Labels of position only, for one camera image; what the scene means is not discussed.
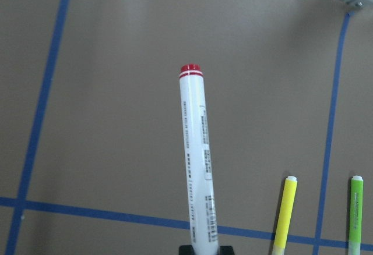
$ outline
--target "blue grid line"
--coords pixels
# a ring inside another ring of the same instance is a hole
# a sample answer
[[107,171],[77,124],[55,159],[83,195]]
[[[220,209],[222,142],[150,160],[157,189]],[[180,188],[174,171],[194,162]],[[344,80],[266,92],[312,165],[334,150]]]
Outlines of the blue grid line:
[[[0,206],[12,207],[15,205],[15,199],[0,197]],[[137,224],[153,225],[153,226],[162,226],[167,228],[177,228],[177,229],[189,229],[188,221],[181,221],[175,219],[167,219],[160,217],[150,217],[146,215],[137,215],[137,214],[128,214],[114,211],[106,210],[95,210],[92,208],[83,208],[83,207],[73,207],[65,206],[60,204],[50,204],[42,203],[38,201],[26,201],[25,205],[26,210],[32,211],[42,211],[56,214],[66,214],[79,217],[89,217],[96,219],[106,219],[113,221],[121,222],[130,222]],[[255,239],[266,239],[273,240],[275,238],[274,233],[256,231],[250,229],[235,228],[229,226],[218,226],[219,234],[222,235],[232,235],[232,236],[242,236],[246,238],[255,238]],[[308,238],[305,236],[295,236],[289,235],[287,238],[288,242],[299,243],[304,245],[314,245],[316,243],[314,238]],[[340,240],[329,240],[329,239],[320,239],[318,245],[325,247],[336,247],[336,248],[347,248],[347,242]],[[372,251],[373,245],[361,244],[361,250]]]
[[318,255],[319,253],[319,242],[321,238],[322,221],[323,221],[323,214],[324,214],[324,208],[325,208],[326,189],[328,186],[330,153],[332,150],[332,141],[333,141],[333,128],[334,128],[334,121],[335,121],[335,116],[336,116],[340,68],[341,68],[342,57],[343,57],[343,45],[344,45],[344,38],[346,37],[346,33],[347,33],[347,28],[349,26],[350,17],[352,15],[353,13],[351,12],[351,13],[347,13],[344,16],[342,28],[341,28],[340,35],[339,35],[337,56],[336,56],[336,63],[335,63],[335,70],[334,70],[334,78],[333,78],[332,97],[330,99],[328,132],[326,135],[324,163],[323,163],[323,169],[322,169],[322,179],[321,179],[321,188],[320,188],[320,196],[319,196],[319,208],[318,208],[317,222],[316,222],[316,231],[315,231],[316,242],[314,245],[312,255]]
[[66,14],[68,10],[68,3],[69,0],[60,0],[59,3],[47,64],[45,66],[43,82],[40,89],[29,145],[27,147],[26,158],[21,175],[17,199],[15,200],[15,209],[13,212],[12,224],[10,226],[8,242],[5,250],[6,255],[13,255],[15,253],[17,245],[21,217],[23,215],[23,210],[26,204],[27,192],[29,191],[31,173],[34,166],[41,127],[43,125],[45,109],[47,107],[48,96],[50,93],[53,73],[57,61],[59,45],[61,43],[62,32],[64,29]]

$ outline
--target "white marker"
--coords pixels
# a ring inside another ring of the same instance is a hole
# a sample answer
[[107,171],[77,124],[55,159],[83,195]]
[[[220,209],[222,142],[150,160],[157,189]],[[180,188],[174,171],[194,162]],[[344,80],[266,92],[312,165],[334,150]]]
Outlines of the white marker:
[[196,255],[217,255],[217,224],[203,74],[196,64],[181,68],[180,94],[189,220]]

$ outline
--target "green marker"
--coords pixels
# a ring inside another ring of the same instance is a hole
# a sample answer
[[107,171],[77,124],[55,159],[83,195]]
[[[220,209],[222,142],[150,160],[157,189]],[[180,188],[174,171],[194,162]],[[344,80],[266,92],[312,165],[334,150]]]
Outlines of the green marker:
[[363,218],[363,178],[351,180],[349,255],[360,255],[361,220]]

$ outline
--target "vertical blue line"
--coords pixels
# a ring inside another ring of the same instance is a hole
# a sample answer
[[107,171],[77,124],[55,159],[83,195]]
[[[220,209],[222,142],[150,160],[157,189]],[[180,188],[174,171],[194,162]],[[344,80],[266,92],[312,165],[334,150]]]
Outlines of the vertical blue line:
[[24,161],[23,171],[21,175],[20,185],[18,189],[17,199],[15,200],[15,209],[10,226],[8,243],[6,245],[5,255],[13,255],[15,253],[18,234],[20,230],[21,217],[26,205],[27,192],[31,180],[31,173],[34,166],[37,146],[39,142],[41,127],[45,115],[48,96],[52,84],[53,73],[58,56],[59,45],[61,43],[62,32],[66,20],[69,0],[60,0],[57,18],[54,26],[52,41],[48,54],[47,64],[45,66],[43,82],[39,94],[39,99],[34,116],[34,122],[31,129],[29,145],[27,147],[26,158]]
[[353,13],[347,13],[344,16],[342,28],[341,28],[340,35],[339,35],[337,57],[336,57],[336,64],[335,64],[335,70],[334,70],[332,98],[330,100],[328,132],[326,135],[324,163],[323,163],[323,168],[322,168],[319,208],[318,208],[316,231],[315,231],[315,244],[314,244],[312,255],[319,254],[319,244],[320,244],[320,238],[321,238],[322,221],[323,221],[323,214],[324,214],[324,207],[325,207],[326,188],[328,185],[330,152],[332,150],[333,128],[334,128],[334,121],[335,121],[336,107],[337,107],[339,76],[340,76],[340,68],[341,68],[342,56],[343,56],[343,44],[344,44],[344,38],[346,37],[347,28],[349,26],[350,17],[352,15]]

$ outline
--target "red cap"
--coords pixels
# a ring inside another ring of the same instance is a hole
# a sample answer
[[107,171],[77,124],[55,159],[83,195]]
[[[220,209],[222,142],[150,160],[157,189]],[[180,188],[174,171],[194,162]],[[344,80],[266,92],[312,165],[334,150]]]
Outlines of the red cap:
[[201,72],[200,67],[197,64],[187,64],[181,67],[179,78],[189,75],[203,76],[203,73]]

